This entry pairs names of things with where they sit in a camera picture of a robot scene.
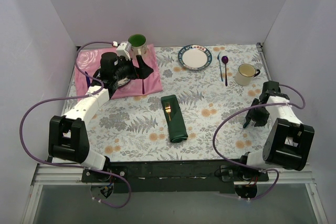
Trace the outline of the gold fork teal handle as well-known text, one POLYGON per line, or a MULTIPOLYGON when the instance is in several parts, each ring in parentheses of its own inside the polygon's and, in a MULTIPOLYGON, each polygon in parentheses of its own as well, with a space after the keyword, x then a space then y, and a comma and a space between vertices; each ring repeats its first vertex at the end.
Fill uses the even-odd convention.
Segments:
POLYGON ((171 121, 171 105, 169 102, 165 102, 165 112, 166 114, 168 115, 168 118, 169 118, 169 122, 171 121))

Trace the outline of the dark green cloth napkin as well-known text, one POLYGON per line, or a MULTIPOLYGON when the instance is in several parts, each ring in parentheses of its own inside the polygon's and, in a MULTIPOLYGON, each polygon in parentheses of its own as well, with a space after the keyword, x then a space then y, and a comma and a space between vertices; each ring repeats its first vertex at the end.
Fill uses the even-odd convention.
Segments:
POLYGON ((171 143, 180 143, 186 141, 188 134, 186 131, 186 126, 182 116, 181 108, 177 100, 176 95, 168 95, 161 97, 161 104, 164 111, 164 116, 166 118, 169 139, 171 143), (169 102, 171 105, 171 121, 169 122, 168 115, 165 112, 165 102, 169 102))

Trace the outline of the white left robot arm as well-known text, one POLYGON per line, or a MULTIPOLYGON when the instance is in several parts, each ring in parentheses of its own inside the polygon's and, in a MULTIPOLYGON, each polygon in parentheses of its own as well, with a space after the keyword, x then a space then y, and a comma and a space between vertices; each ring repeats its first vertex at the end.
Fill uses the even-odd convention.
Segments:
POLYGON ((90 148, 87 125, 118 89, 123 79, 146 79, 153 73, 140 54, 137 65, 114 52, 103 53, 100 68, 94 73, 93 81, 85 98, 62 116, 53 116, 49 123, 49 155, 93 168, 93 175, 100 182, 111 178, 109 159, 90 148))

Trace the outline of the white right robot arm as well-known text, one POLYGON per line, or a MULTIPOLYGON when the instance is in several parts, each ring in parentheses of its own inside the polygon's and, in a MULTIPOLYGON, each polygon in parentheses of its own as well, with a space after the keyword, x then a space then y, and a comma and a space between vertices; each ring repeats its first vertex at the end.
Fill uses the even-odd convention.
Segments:
POLYGON ((250 109, 243 128, 251 121, 254 126, 265 126, 269 118, 274 125, 266 139, 264 148, 257 152, 247 152, 240 158, 238 176, 242 180, 251 180, 257 169, 284 168, 301 171, 306 165, 314 128, 303 124, 288 105, 289 97, 282 93, 280 84, 267 81, 263 84, 262 93, 254 99, 252 106, 266 104, 266 107, 250 109))

